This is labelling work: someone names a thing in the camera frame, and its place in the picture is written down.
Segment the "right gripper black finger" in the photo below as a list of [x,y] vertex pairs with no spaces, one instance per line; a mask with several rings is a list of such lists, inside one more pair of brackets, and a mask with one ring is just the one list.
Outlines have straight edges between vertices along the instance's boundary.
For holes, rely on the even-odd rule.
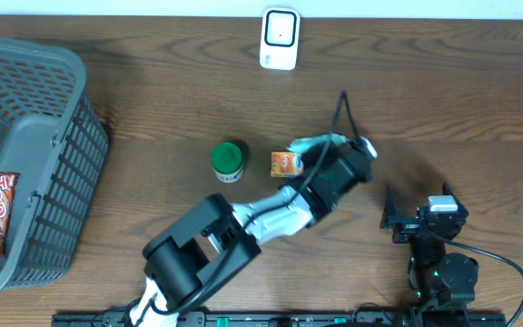
[[391,185],[386,188],[385,204],[380,220],[381,229],[393,228],[400,222],[400,217],[397,210],[396,201]]
[[458,210],[460,202],[447,183],[442,185],[441,209]]

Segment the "mint green wet wipes pack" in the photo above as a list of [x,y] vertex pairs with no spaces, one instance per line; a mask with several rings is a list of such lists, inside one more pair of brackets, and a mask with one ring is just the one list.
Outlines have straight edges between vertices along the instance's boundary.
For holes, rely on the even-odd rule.
[[334,145],[341,145],[347,143],[349,138],[342,134],[322,134],[318,136],[298,138],[290,143],[287,150],[292,153],[304,154],[316,145],[324,145],[328,140],[330,140]]

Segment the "orange tissue pack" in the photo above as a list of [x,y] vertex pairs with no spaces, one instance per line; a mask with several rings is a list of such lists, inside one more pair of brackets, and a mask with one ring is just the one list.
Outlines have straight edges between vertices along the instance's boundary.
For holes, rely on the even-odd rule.
[[293,152],[271,153],[271,177],[294,177],[301,175],[304,164],[301,154]]

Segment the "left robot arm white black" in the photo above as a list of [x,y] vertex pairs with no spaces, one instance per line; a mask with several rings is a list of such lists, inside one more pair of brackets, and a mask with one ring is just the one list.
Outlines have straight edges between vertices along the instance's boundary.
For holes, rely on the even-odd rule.
[[143,248],[146,288],[128,308],[128,326],[174,326],[258,256],[262,245],[311,228],[339,199],[371,177],[376,150],[364,138],[313,146],[308,171],[273,196],[253,203],[206,197]]

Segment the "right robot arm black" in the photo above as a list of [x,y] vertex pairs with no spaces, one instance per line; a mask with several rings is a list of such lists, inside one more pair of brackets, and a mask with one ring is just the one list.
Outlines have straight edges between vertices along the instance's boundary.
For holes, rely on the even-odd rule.
[[469,211],[447,184],[428,198],[412,217],[401,217],[391,187],[387,188],[381,229],[392,230],[394,243],[410,246],[407,279],[411,290],[436,310],[458,309],[475,300],[478,262],[462,253],[447,253],[467,221]]

